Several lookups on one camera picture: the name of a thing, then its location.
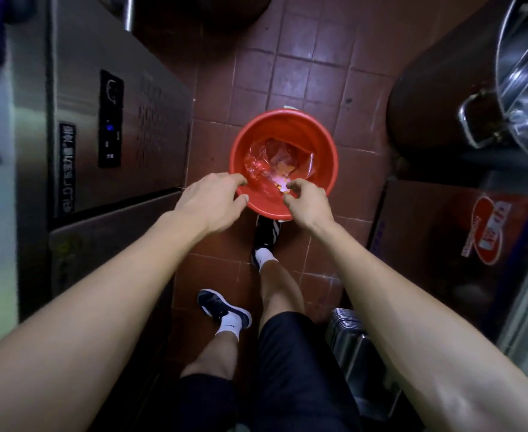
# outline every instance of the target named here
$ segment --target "white sock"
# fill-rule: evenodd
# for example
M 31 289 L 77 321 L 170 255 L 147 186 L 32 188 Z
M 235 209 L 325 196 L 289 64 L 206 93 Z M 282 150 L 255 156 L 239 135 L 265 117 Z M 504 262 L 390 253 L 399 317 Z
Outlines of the white sock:
M 220 332 L 233 332 L 236 335 L 236 338 L 240 340 L 240 331 L 242 330 L 242 319 L 238 314 L 234 312 L 228 312 L 222 321 L 220 322 L 220 329 L 218 329 L 217 334 Z
M 264 263 L 268 261 L 276 261 L 278 262 L 278 259 L 274 257 L 272 252 L 270 252 L 266 247 L 262 247 L 261 249 L 256 250 L 256 262 L 258 262 L 258 268 L 262 269 L 262 266 Z

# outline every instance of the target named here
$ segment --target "right arm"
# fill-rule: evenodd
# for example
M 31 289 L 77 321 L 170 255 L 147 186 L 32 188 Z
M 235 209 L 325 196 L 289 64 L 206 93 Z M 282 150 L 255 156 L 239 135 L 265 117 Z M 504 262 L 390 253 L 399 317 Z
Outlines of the right arm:
M 528 431 L 528 378 L 465 319 L 336 223 L 323 189 L 292 182 L 295 221 L 324 244 L 384 363 L 428 428 Z

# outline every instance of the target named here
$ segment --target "left hand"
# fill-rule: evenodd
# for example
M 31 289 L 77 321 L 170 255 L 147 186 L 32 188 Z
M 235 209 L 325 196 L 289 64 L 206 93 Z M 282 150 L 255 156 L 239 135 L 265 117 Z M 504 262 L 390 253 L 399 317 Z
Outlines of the left hand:
M 175 211 L 197 218 L 207 234 L 221 232 L 238 219 L 248 204 L 248 196 L 234 200 L 236 188 L 246 185 L 241 174 L 208 174 L 183 192 Z

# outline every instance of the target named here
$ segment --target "red logo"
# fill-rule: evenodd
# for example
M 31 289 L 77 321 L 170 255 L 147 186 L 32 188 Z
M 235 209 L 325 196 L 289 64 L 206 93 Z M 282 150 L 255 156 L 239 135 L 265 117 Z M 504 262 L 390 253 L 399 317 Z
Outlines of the red logo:
M 502 227 L 511 208 L 510 203 L 493 202 L 488 196 L 476 200 L 462 256 L 469 257 L 474 248 L 482 262 L 486 265 L 495 264 L 502 249 Z

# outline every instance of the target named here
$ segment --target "clear plastic wrapper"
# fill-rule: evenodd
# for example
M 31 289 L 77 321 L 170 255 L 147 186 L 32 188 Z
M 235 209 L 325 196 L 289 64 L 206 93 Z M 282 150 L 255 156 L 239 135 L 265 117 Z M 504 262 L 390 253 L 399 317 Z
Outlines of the clear plastic wrapper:
M 248 176 L 272 197 L 290 192 L 287 183 L 314 174 L 314 153 L 274 138 L 254 142 L 244 158 Z

